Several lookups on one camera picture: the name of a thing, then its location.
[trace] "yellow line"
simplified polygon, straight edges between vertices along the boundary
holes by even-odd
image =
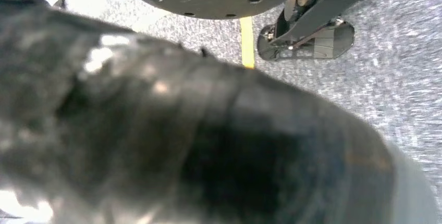
[[[252,17],[239,19],[241,24],[241,54],[244,67],[255,68],[255,49],[253,41]]]

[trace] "black metal bracket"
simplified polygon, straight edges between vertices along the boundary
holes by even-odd
[[[354,39],[353,26],[340,14],[358,1],[361,0],[316,0],[295,21],[288,21],[285,10],[297,0],[287,0],[277,21],[261,31],[257,41],[259,55],[264,60],[340,56],[351,48]]]

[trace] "gray carpet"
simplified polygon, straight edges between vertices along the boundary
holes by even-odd
[[[140,0],[68,0],[72,11],[141,32],[207,47],[241,64],[238,20],[167,15]],[[281,8],[254,17],[254,31]],[[442,0],[365,0],[344,18],[356,29],[354,47],[336,60],[275,63],[255,57],[272,77],[319,93],[373,124],[389,142],[420,162],[442,206]]]

